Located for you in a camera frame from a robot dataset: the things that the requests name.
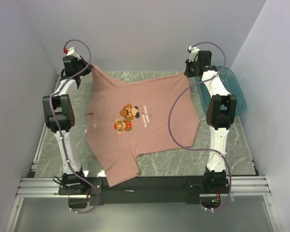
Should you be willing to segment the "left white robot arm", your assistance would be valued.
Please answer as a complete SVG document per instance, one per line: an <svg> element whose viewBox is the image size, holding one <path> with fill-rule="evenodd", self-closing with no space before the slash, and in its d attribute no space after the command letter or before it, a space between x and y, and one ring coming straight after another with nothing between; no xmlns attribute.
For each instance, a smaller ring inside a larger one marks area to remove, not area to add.
<svg viewBox="0 0 290 232"><path fill-rule="evenodd" d="M64 69L60 73L60 84L49 96L42 99L46 127L49 128L59 145L63 164L61 178L55 176L59 192L64 195L81 195L90 193L90 186L84 180L85 175L78 160L73 139L75 115L71 96L81 84L82 76L91 72L92 66L76 52L65 52Z"/></svg>

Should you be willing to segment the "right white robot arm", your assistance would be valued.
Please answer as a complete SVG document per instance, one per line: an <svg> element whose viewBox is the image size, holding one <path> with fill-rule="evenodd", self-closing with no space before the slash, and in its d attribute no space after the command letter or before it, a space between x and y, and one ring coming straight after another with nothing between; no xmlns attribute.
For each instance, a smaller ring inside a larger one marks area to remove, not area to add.
<svg viewBox="0 0 290 232"><path fill-rule="evenodd" d="M211 139L209 159L203 175L203 189L208 193L218 193L222 188L229 186L226 178L226 141L234 123L237 97L225 88L218 69L211 65L210 51L190 46L188 52L186 77L199 77L210 95L206 123Z"/></svg>

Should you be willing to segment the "teal plastic basin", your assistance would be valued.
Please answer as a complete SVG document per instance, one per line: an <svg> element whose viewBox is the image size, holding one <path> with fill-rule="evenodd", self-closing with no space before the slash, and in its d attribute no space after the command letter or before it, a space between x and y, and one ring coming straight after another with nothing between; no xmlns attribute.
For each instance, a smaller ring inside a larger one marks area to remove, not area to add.
<svg viewBox="0 0 290 232"><path fill-rule="evenodd" d="M236 105L236 111L235 115L239 116L241 115L247 107L245 98L243 96L243 93L241 91L241 88L237 82L237 79L235 77L235 74L232 70L225 67L224 70L219 74L220 79L225 86L226 90L231 94L235 95L237 97L237 105ZM201 105L203 108L204 113L207 113L207 109L211 100L210 94L205 86L205 84L197 85L200 99L201 99Z"/></svg>

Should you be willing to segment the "pink printed t shirt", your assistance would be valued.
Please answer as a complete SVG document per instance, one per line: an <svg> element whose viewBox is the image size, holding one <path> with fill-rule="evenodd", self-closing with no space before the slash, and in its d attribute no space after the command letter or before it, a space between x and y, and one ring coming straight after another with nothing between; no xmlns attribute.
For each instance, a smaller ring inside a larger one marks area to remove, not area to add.
<svg viewBox="0 0 290 232"><path fill-rule="evenodd" d="M86 139L109 186L139 175L140 155L191 147L200 119L183 73L124 82L97 66Z"/></svg>

